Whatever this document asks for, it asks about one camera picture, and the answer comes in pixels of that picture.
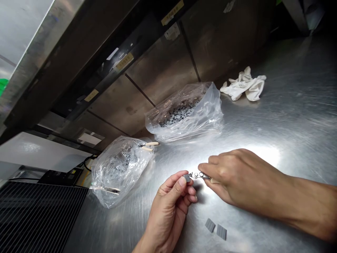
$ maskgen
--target white rag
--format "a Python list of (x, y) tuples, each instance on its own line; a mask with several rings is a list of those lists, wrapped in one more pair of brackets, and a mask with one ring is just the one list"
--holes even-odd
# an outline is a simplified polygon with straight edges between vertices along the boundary
[(244, 72), (239, 73), (239, 78), (236, 80), (228, 79), (231, 85), (227, 87), (227, 82), (221, 87), (220, 92), (223, 92), (232, 97), (233, 101), (238, 100), (242, 93), (246, 92), (246, 97), (250, 101), (259, 100), (259, 96), (263, 90), (264, 81), (266, 76), (258, 76), (252, 78), (250, 75), (250, 66), (248, 66)]

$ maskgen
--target electrical cord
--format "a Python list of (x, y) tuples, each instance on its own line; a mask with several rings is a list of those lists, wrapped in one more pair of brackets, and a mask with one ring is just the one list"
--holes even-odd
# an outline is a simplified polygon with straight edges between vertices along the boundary
[(17, 177), (17, 178), (14, 178), (14, 179), (8, 179), (8, 181), (17, 180), (17, 179), (40, 180), (40, 179), (32, 179), (32, 178), (29, 178), (29, 177)]
[(92, 156), (89, 156), (89, 157), (85, 158), (84, 161), (83, 161), (84, 167), (85, 167), (87, 170), (89, 170), (90, 172), (91, 172), (91, 169), (89, 169), (85, 163), (86, 163), (86, 161), (88, 161), (89, 159), (94, 160), (94, 159), (96, 159), (97, 157), (98, 157), (98, 156), (92, 155)]
[(87, 170), (89, 170), (89, 171), (91, 172), (91, 169), (89, 169), (85, 163), (86, 163), (89, 159), (94, 160), (94, 159), (96, 159), (97, 157), (98, 157), (98, 156), (94, 156), (94, 155), (89, 156), (89, 157), (85, 158), (84, 161), (81, 162), (79, 165), (77, 165), (75, 168), (84, 166)]

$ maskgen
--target vent grille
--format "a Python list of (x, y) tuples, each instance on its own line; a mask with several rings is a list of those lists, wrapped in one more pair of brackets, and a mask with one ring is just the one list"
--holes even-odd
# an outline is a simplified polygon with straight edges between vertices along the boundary
[(7, 182), (0, 189), (0, 252), (62, 252), (87, 192)]

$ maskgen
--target plastic bag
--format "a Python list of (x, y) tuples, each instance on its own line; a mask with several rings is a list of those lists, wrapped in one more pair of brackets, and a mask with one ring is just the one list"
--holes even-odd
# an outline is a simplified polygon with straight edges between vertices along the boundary
[(138, 181), (154, 153), (141, 148), (147, 142), (151, 140), (120, 136), (94, 160), (92, 189), (104, 207), (120, 203)]
[[(187, 117), (167, 125), (172, 121), (172, 112), (191, 104), (197, 105)], [(196, 83), (186, 85), (145, 113), (145, 126), (156, 140), (170, 142), (209, 131), (220, 132), (222, 117), (220, 91), (214, 83)]]

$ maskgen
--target stainless steel table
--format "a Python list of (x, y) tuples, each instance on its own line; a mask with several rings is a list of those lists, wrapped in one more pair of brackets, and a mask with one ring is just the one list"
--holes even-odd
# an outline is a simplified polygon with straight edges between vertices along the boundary
[[(332, 41), (308, 37), (271, 43), (251, 58), (252, 75), (267, 76), (261, 100), (221, 95), (223, 131), (161, 144), (120, 206), (103, 208), (90, 193), (64, 252), (131, 252), (142, 236), (159, 186), (179, 170), (196, 170), (210, 155), (247, 148), (282, 172), (337, 185), (337, 74)], [(248, 65), (242, 65), (238, 71)], [(230, 206), (195, 180), (175, 252), (321, 252), (326, 244), (277, 221)], [(227, 241), (205, 227), (227, 229)]]

